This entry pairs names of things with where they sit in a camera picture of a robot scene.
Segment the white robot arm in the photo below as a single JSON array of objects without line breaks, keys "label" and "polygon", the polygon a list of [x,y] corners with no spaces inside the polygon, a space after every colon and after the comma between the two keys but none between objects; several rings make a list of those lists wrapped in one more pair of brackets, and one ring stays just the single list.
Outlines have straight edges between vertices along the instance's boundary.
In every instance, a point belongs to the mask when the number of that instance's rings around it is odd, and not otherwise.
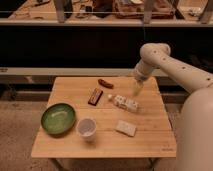
[{"label": "white robot arm", "polygon": [[166,43],[146,43],[133,75],[140,86],[159,68],[182,87],[183,103],[176,138],[176,171],[213,171],[213,73],[170,56]]}]

